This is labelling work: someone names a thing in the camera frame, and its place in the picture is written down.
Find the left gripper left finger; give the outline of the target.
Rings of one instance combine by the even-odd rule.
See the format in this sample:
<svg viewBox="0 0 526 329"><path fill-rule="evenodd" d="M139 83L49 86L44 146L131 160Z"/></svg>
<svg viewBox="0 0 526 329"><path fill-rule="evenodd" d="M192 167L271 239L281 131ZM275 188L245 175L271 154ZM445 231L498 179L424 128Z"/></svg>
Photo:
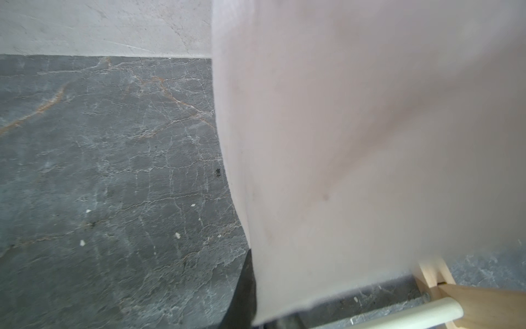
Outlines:
<svg viewBox="0 0 526 329"><path fill-rule="evenodd" d="M252 252L249 250L234 295L219 324L219 329L251 329L256 312L256 279L253 272Z"/></svg>

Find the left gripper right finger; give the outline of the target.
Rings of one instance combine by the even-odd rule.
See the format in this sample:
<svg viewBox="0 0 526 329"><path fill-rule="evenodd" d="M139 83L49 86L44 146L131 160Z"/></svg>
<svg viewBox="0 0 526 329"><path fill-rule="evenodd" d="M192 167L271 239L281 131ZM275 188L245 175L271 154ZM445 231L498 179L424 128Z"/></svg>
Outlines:
<svg viewBox="0 0 526 329"><path fill-rule="evenodd" d="M272 322L266 323L262 326L263 329L307 329L303 323L300 315L294 313L273 320Z"/></svg>

